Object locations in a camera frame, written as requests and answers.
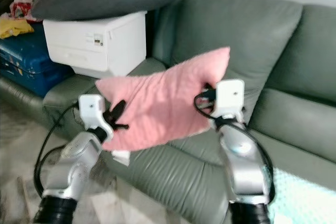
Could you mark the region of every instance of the sofa backrest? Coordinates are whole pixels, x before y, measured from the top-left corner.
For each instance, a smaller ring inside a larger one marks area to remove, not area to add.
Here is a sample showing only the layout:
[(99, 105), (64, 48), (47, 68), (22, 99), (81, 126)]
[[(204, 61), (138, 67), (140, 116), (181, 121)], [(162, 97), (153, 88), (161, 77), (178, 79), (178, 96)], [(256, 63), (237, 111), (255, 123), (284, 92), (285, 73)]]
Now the sofa backrest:
[(336, 8), (304, 6), (250, 126), (336, 162)]
[(172, 66), (230, 46), (224, 78), (245, 81), (248, 122), (301, 12), (300, 4), (281, 0), (182, 0), (163, 10), (153, 56)]

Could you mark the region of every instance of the pink cloth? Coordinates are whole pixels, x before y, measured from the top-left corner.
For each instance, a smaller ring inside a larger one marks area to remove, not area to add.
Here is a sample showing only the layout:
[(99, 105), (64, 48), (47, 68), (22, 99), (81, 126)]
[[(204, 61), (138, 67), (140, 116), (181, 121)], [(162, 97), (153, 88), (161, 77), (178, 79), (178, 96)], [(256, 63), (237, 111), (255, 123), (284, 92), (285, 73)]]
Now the pink cloth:
[(194, 97), (206, 83), (215, 87), (225, 73), (230, 48), (217, 49), (150, 76), (112, 77), (96, 82), (111, 109), (125, 100), (117, 121), (128, 130), (117, 130), (108, 151), (136, 151), (209, 129), (209, 121), (193, 106)]

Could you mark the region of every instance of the white printer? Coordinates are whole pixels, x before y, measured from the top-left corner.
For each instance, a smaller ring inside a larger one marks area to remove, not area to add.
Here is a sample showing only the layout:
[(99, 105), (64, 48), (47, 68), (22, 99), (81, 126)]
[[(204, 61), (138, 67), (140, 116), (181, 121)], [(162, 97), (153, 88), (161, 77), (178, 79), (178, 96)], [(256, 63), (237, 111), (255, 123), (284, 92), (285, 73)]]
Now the white printer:
[(70, 22), (44, 20), (49, 56), (78, 74), (126, 76), (146, 57), (145, 14)]

